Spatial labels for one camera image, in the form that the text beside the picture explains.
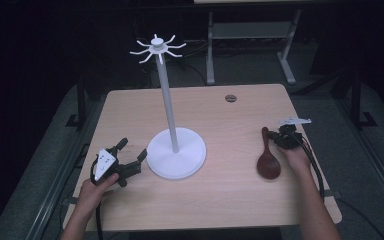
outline gray carpet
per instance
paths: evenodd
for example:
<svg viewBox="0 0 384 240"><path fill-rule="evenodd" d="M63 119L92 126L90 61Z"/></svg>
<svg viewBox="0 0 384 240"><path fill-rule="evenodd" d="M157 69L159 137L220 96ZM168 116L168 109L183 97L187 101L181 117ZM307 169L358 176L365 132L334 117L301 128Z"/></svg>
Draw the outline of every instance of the gray carpet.
<svg viewBox="0 0 384 240"><path fill-rule="evenodd" d="M283 72L275 55L277 45L267 45L257 53L245 51L237 56L215 57L216 85L281 83L288 91L296 91L311 84L318 76L308 74L315 53L316 44L294 44L288 57L297 79L295 86L286 84ZM185 58L184 61L170 61L167 64L171 87L203 86L205 74L204 56ZM152 84L158 79L150 70ZM312 124L305 125L305 131L313 145L331 189L341 194L342 199L361 210L384 234L384 188L364 150L354 127L343 107L343 102L330 97L333 83L326 84L314 93L303 97L292 97L292 102L302 118L311 118ZM49 126L39 148L20 181L0 219L0 239L27 239L36 216L43 207L43 201L52 187L53 180L63 161L74 164L82 148L87 150L100 110L105 101L87 101L88 122L82 131L65 127L71 114L77 109L76 88L73 87L63 99L54 120ZM364 86L362 110L370 112L378 127L365 128L362 132L372 143L375 152L384 163L384 107L376 93ZM42 239L57 239L61 222L67 208L61 203L70 196L77 182L79 169L74 169L61 197L51 208L53 211L47 225L43 226ZM373 228L358 214L342 203L338 203L343 220L337 225L343 239L381 239ZM283 239L300 239L298 226L281 227ZM86 234L86 239L97 239L95 232ZM105 239L128 239L128 233L105 233Z"/></svg>

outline spoon bowl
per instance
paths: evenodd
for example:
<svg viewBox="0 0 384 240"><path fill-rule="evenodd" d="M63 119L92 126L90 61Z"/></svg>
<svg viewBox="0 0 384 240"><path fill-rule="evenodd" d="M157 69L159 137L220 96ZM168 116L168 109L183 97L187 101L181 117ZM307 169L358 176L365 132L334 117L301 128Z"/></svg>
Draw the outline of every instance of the spoon bowl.
<svg viewBox="0 0 384 240"><path fill-rule="evenodd" d="M280 164L269 149L269 129L263 127L261 133L264 141L264 152L257 161L257 171L263 178L273 180L280 175Z"/></svg>

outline white round base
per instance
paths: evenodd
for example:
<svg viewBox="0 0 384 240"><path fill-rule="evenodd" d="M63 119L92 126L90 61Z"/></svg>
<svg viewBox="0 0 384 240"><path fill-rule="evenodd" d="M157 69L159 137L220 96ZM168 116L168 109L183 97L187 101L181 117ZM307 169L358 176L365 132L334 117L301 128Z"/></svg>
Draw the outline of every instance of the white round base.
<svg viewBox="0 0 384 240"><path fill-rule="evenodd" d="M207 155L204 140L187 128L176 128L179 152L173 152L169 129L158 133L149 143L147 161L157 175L181 179L194 174Z"/></svg>

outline dark background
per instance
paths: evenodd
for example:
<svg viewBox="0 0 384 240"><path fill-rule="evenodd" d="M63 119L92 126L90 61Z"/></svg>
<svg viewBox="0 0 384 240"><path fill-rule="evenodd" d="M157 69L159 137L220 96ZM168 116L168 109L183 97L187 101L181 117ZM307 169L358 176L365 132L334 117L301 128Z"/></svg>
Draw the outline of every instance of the dark background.
<svg viewBox="0 0 384 240"><path fill-rule="evenodd" d="M164 2L170 6L192 1ZM0 0L0 214L59 103L79 79L90 97L140 88L146 76L128 54L137 48L136 38L150 39L157 32L164 38L174 32L178 41L207 37L204 10L101 11L88 6L99 11L79 11L77 3ZM261 16L259 11L238 14L226 8L221 16L227 21L258 20L253 18ZM289 11L266 13L290 18ZM295 41L309 39L320 43L313 73L355 65L384 101L384 1L304 8ZM115 77L122 81L113 81Z"/></svg>

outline white mug tree stand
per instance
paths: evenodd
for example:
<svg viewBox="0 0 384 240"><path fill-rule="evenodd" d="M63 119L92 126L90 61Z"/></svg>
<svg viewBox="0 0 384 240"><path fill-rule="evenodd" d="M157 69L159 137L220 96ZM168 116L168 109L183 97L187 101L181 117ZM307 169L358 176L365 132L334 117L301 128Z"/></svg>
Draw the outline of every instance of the white mug tree stand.
<svg viewBox="0 0 384 240"><path fill-rule="evenodd" d="M164 42L163 39L158 38L155 34L154 39L151 40L151 45L137 41L139 45L147 47L146 50L130 52L134 55L149 52L146 59L139 63L144 63L152 55L155 55L168 129L158 133L149 143L147 162L154 173L167 179L181 179L194 174L201 168L207 155L204 140L196 132L187 128L176 128L175 126L164 53L168 53L173 57L181 57L181 55L173 54L169 49L182 48L186 44L168 46L167 44L171 43L174 38L175 36L169 41Z"/></svg>

